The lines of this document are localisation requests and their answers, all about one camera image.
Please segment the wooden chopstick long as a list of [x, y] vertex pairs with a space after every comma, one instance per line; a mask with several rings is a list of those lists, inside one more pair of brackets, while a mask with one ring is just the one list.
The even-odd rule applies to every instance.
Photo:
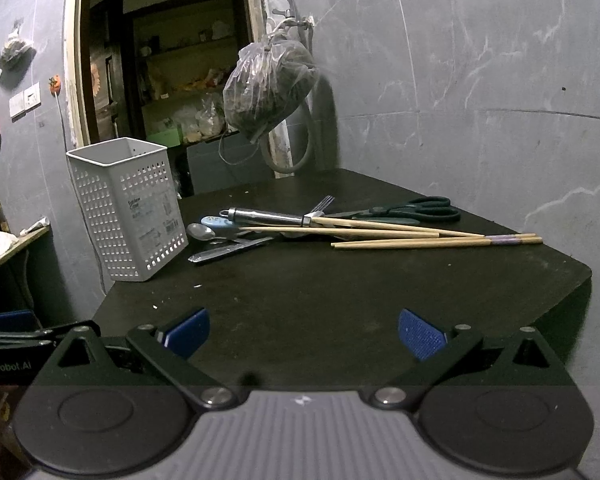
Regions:
[[421, 226], [404, 226], [404, 224], [338, 219], [332, 217], [309, 217], [302, 218], [306, 226], [329, 226], [330, 228], [351, 228], [351, 229], [368, 229], [368, 230], [393, 230], [393, 231], [413, 231], [423, 233], [438, 233], [443, 236], [459, 236], [459, 237], [483, 237], [483, 234], [454, 231], [440, 228], [422, 228]]

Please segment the wooden counter shelf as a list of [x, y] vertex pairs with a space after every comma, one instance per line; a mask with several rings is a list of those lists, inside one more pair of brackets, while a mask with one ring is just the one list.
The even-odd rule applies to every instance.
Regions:
[[28, 248], [35, 240], [50, 232], [50, 220], [42, 217], [32, 226], [20, 232], [19, 236], [0, 231], [0, 265]]

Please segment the metal spoon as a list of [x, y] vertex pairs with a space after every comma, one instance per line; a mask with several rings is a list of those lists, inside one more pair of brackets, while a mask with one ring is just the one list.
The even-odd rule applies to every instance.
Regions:
[[234, 242], [238, 237], [236, 230], [224, 228], [210, 228], [202, 223], [189, 223], [186, 226], [186, 234], [195, 242], [204, 243], [209, 246]]

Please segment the white perforated utensil basket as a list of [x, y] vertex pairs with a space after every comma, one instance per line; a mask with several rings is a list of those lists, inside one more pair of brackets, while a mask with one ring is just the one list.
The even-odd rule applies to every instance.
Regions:
[[147, 281], [187, 246], [164, 146], [119, 138], [66, 156], [88, 234], [112, 280]]

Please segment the orange wall hook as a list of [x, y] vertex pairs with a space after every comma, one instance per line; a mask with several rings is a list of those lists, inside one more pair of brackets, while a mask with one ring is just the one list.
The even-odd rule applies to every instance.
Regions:
[[52, 96], [59, 96], [61, 92], [61, 79], [59, 75], [51, 76], [48, 80], [48, 88]]

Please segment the butter knife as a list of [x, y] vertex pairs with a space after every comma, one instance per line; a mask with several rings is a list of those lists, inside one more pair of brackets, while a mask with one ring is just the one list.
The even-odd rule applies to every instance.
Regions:
[[188, 258], [188, 261], [195, 264], [210, 262], [212, 260], [221, 259], [235, 252], [244, 252], [253, 247], [261, 246], [270, 242], [272, 236], [256, 238], [255, 240], [244, 240], [243, 238], [235, 238], [229, 245], [224, 245], [217, 248], [207, 249], [203, 252], [197, 252]]

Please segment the metal fork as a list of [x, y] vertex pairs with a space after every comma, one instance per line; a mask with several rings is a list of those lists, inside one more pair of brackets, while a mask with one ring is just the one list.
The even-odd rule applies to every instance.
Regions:
[[335, 197], [332, 195], [326, 195], [318, 204], [316, 204], [310, 211], [309, 216], [321, 216], [325, 210], [332, 204]]

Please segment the white wall switch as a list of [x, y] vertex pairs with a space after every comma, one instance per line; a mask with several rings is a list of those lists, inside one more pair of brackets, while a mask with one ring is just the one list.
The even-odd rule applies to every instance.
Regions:
[[32, 84], [31, 87], [14, 94], [8, 101], [9, 117], [16, 120], [29, 110], [33, 110], [41, 104], [40, 84]]

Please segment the wooden chopstick purple band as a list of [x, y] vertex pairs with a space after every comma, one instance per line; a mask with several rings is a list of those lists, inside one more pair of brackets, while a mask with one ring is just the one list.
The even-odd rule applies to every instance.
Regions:
[[445, 248], [479, 247], [490, 245], [535, 245], [542, 244], [537, 235], [494, 235], [484, 237], [445, 237], [428, 240], [362, 240], [362, 242], [332, 243], [335, 249], [384, 249], [384, 248]]

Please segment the green handled scissors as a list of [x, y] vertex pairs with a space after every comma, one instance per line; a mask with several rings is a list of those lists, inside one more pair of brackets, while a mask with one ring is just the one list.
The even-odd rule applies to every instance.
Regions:
[[459, 222], [462, 213], [452, 205], [449, 198], [443, 196], [424, 196], [409, 202], [373, 206], [367, 209], [333, 212], [329, 217], [351, 220], [370, 220], [398, 223], [407, 221], [432, 224], [453, 224]]

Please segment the hanging grey bag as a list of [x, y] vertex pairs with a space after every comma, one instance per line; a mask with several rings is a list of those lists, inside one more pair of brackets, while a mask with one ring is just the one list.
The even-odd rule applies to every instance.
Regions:
[[0, 69], [11, 70], [20, 58], [32, 49], [32, 44], [21, 36], [23, 20], [15, 20], [0, 52]]

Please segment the plastic bag of dark contents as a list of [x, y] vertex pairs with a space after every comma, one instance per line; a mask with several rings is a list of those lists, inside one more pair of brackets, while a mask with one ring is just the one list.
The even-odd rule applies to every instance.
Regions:
[[256, 144], [291, 115], [318, 81], [310, 51], [285, 35], [270, 35], [238, 53], [223, 89], [227, 125]]

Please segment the green box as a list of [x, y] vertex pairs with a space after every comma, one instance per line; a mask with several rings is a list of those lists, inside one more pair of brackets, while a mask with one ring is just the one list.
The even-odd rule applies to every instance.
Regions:
[[146, 140], [151, 143], [165, 146], [166, 148], [175, 148], [183, 142], [183, 133], [179, 126], [174, 128], [160, 130], [155, 133], [148, 134]]

